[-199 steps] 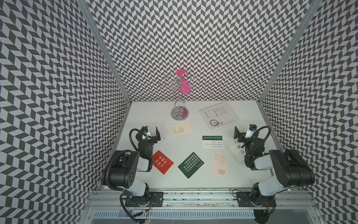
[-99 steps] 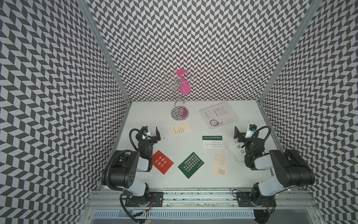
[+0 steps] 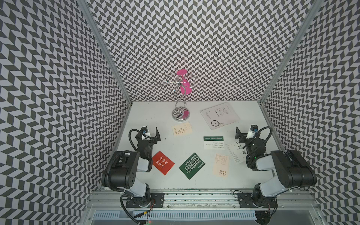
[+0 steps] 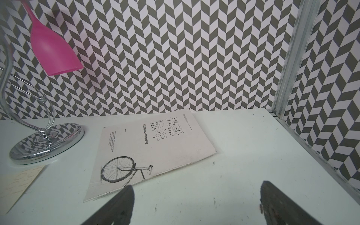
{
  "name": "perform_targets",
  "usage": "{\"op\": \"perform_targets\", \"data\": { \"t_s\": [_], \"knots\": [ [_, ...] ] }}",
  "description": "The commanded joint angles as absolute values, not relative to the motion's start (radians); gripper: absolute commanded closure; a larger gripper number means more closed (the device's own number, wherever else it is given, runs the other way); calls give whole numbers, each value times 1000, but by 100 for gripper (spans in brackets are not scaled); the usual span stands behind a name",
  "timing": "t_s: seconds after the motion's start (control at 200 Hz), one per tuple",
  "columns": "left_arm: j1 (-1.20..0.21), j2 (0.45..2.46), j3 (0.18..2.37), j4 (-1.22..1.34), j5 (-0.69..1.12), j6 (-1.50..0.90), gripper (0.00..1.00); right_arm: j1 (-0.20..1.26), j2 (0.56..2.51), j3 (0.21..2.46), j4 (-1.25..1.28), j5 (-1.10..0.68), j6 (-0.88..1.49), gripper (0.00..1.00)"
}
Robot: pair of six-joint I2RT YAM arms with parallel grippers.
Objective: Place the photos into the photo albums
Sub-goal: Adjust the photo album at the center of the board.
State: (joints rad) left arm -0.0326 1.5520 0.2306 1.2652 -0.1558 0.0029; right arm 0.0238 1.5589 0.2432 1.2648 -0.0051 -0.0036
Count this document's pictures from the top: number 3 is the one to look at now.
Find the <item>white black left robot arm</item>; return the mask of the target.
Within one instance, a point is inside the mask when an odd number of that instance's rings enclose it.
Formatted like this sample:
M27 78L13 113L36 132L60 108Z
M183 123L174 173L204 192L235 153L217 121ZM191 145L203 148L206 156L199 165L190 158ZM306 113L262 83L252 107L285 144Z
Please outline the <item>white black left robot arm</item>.
M149 173L153 166L153 145L161 141L156 129L151 136L147 127L131 129L128 138L133 151L115 152L105 171L101 183L103 187L125 194L128 208L161 208L163 193L152 193L150 186L137 178L138 173Z

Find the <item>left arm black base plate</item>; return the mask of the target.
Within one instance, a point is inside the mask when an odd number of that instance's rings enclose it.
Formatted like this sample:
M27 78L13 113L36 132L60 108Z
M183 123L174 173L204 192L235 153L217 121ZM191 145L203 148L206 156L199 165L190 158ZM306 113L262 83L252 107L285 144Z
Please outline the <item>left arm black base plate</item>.
M127 208L163 208L165 193L150 193L144 197L133 197L127 200Z

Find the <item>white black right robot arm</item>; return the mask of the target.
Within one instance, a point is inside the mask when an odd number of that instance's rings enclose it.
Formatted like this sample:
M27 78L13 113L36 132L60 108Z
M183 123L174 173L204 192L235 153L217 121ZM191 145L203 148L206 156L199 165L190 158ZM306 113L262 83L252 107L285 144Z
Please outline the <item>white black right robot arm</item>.
M245 163L249 169L272 171L276 175L266 182L258 183L251 193L239 192L237 199L241 208L276 209L277 196L294 188L314 186L317 176L303 156L296 150L270 151L266 144L272 136L271 127L251 125L247 133L237 128L235 139L244 144Z

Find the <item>green white text card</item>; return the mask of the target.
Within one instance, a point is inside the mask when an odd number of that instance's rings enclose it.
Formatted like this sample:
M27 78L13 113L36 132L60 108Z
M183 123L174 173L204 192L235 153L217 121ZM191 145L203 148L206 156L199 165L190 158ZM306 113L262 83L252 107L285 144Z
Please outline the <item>green white text card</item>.
M223 150L224 137L223 136L204 136L203 147L205 150Z

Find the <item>white photo album bicycle cover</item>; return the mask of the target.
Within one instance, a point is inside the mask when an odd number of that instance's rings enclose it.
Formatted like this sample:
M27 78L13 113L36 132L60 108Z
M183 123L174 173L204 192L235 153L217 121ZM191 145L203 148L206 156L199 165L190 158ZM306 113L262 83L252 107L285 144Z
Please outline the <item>white photo album bicycle cover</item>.
M223 103L201 111L211 130L215 130L240 120L230 103Z

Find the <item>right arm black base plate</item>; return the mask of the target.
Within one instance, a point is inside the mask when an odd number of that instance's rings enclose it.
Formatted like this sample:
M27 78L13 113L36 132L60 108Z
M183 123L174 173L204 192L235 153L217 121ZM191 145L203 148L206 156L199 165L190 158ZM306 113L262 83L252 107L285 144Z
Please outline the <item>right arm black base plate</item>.
M259 208L259 209L278 208L276 197L264 197L262 195L259 195L258 197L253 197L252 193L242 193L242 192L239 192L236 195L241 208Z

